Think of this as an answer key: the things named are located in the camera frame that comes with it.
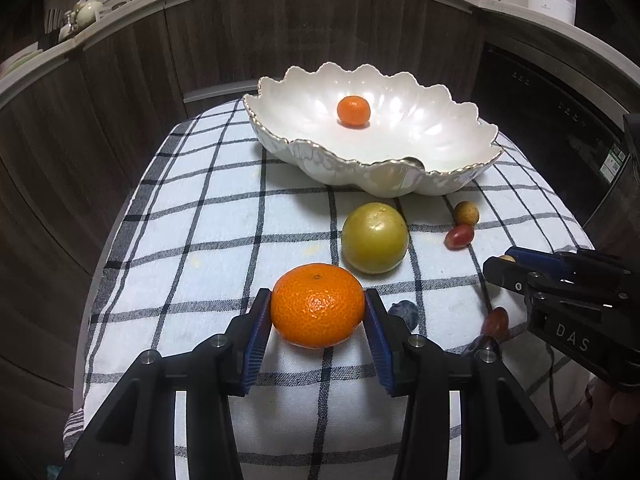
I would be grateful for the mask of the person's right hand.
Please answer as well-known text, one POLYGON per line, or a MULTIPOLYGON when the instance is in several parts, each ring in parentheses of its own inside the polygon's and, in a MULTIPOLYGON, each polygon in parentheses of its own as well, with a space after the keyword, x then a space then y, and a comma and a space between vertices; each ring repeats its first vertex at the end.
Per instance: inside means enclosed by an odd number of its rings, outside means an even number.
POLYGON ((616 424, 630 425, 638 417, 638 394, 619 392, 598 379, 592 394, 588 448, 596 453, 607 450, 615 442, 616 424))

